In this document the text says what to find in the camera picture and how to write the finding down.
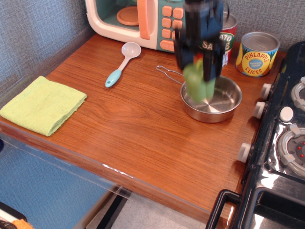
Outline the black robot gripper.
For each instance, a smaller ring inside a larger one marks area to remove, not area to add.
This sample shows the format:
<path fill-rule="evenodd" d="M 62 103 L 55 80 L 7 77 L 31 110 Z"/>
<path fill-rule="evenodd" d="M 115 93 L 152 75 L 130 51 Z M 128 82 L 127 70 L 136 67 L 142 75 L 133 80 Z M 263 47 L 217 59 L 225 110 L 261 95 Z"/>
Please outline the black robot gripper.
<path fill-rule="evenodd" d="M 223 29 L 222 0 L 186 0 L 185 28 L 175 29 L 174 53 L 178 67 L 183 70 L 193 62 L 197 49 L 203 52 L 203 79 L 211 81 L 220 76 L 225 44 L 220 40 Z"/>

